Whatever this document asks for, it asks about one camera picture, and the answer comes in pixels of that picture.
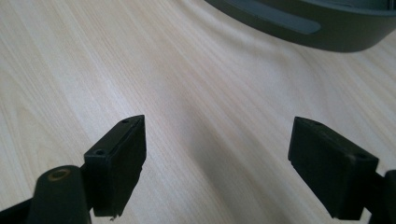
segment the black plastic arm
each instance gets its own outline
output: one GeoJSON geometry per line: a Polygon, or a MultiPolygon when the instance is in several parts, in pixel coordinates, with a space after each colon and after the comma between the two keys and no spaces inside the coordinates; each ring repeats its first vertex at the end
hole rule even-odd
{"type": "Polygon", "coordinates": [[[396,223],[396,171],[375,172],[379,159],[329,127],[295,118],[289,160],[332,217],[396,223]]]}
{"type": "Polygon", "coordinates": [[[117,123],[85,155],[85,164],[49,170],[34,197],[0,212],[0,223],[87,224],[96,216],[121,216],[146,159],[145,117],[117,123]]]}

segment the black plastic part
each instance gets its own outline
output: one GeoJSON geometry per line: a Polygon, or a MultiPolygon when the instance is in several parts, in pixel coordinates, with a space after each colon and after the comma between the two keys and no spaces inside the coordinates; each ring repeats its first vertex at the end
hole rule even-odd
{"type": "Polygon", "coordinates": [[[97,217],[116,217],[137,184],[146,159],[145,117],[116,124],[84,154],[81,167],[90,205],[97,217]]]}
{"type": "Polygon", "coordinates": [[[388,171],[384,180],[385,209],[389,215],[390,223],[396,223],[396,170],[388,171]]]}
{"type": "Polygon", "coordinates": [[[396,28],[395,0],[206,0],[242,23],[316,49],[368,49],[396,28]]]}
{"type": "Polygon", "coordinates": [[[378,158],[321,123],[295,118],[289,160],[332,217],[361,218],[378,158]]]}
{"type": "Polygon", "coordinates": [[[29,214],[32,200],[26,200],[18,203],[6,210],[0,212],[0,223],[2,224],[24,224],[29,214]]]}
{"type": "Polygon", "coordinates": [[[77,166],[61,166],[38,178],[26,223],[91,223],[82,175],[77,166]]]}

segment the wood grain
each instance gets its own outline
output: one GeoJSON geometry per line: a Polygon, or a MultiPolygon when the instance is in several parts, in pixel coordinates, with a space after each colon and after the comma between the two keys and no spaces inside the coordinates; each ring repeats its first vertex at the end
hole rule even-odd
{"type": "Polygon", "coordinates": [[[0,209],[145,114],[148,159],[115,223],[341,223],[287,160],[292,122],[396,169],[395,57],[395,33],[358,53],[309,49],[198,0],[0,1],[0,209]]]}

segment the wooden table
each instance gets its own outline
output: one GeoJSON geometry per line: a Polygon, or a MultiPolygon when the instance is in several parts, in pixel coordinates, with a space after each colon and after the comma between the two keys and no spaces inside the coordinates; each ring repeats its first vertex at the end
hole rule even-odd
{"type": "Polygon", "coordinates": [[[0,209],[144,114],[148,158],[115,223],[348,223],[290,165],[293,119],[396,169],[395,57],[396,33],[358,53],[310,49],[203,0],[0,1],[0,209]]]}

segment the dark gray plastic object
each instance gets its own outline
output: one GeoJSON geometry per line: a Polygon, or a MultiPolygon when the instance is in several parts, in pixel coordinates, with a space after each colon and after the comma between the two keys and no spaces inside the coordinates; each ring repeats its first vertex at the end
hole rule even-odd
{"type": "Polygon", "coordinates": [[[206,0],[242,23],[315,49],[368,49],[396,28],[396,0],[206,0]]]}

